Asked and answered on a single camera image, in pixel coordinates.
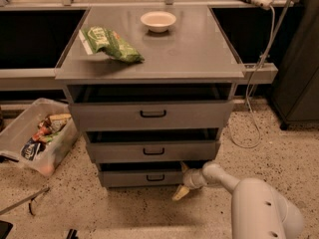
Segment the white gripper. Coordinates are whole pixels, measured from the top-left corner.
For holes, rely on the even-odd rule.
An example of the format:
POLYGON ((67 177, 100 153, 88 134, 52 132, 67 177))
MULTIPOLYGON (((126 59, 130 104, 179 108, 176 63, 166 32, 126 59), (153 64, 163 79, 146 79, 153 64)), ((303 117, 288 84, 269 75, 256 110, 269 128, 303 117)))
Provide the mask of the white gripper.
POLYGON ((180 185, 175 194, 172 196, 173 201, 179 201, 187 196, 191 189, 198 189, 207 186, 207 180, 201 169, 189 169, 188 165, 183 161, 180 162, 183 174, 183 185, 180 185))

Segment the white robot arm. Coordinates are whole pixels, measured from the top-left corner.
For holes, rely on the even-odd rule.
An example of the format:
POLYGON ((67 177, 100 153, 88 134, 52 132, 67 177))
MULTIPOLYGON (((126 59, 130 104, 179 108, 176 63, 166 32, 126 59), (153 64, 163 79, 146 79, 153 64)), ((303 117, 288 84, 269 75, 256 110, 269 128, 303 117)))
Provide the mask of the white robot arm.
POLYGON ((189 168, 184 162, 180 166, 182 183, 172 200, 194 189, 223 187, 231 194, 232 239, 297 239, 302 233, 299 208, 265 181, 236 178, 213 161, 202 168, 189 168))

